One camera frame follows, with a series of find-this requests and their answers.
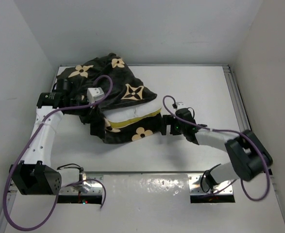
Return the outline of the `white pillow with yellow edge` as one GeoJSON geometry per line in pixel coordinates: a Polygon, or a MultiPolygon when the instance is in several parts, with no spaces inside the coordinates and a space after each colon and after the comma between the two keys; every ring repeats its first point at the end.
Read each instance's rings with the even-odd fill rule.
{"type": "Polygon", "coordinates": [[[103,112],[105,129],[118,133],[121,128],[137,123],[142,119],[154,117],[161,112],[161,104],[158,100],[139,104],[131,107],[124,107],[103,112]]]}

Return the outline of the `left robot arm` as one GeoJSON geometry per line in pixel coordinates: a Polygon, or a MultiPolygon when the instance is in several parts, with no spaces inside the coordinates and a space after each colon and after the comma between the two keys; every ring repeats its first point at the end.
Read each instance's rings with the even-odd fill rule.
{"type": "Polygon", "coordinates": [[[69,98],[73,84],[67,79],[59,80],[56,89],[41,93],[36,105],[36,120],[32,132],[33,141],[21,157],[12,175],[12,180],[23,195],[56,195],[62,187],[81,179],[81,169],[53,169],[51,150],[57,127],[64,113],[52,111],[76,106],[69,98]]]}

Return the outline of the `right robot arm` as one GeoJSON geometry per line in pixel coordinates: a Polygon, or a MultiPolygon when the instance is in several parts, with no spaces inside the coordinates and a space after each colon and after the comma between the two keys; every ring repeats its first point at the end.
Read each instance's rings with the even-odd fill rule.
{"type": "Polygon", "coordinates": [[[194,114],[187,108],[176,109],[174,115],[162,117],[161,134],[183,135],[187,141],[209,146],[227,153],[230,161],[206,170],[200,180],[203,192],[210,192],[214,186],[228,180],[251,181],[259,173],[267,171],[273,159],[254,132],[232,132],[212,130],[204,124],[197,124],[194,114]]]}

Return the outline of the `black pillowcase with beige flowers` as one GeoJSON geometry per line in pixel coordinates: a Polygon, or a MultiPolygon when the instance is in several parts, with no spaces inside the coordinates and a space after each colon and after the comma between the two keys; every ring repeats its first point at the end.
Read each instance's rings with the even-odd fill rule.
{"type": "Polygon", "coordinates": [[[58,79],[90,83],[91,87],[101,87],[109,96],[97,107],[90,109],[80,121],[90,125],[91,135],[99,137],[106,144],[124,144],[142,139],[160,131],[161,112],[153,117],[121,128],[114,133],[105,129],[103,112],[124,107],[144,104],[158,100],[157,94],[149,90],[143,82],[134,76],[128,65],[114,53],[94,58],[82,65],[66,68],[58,79]]]}

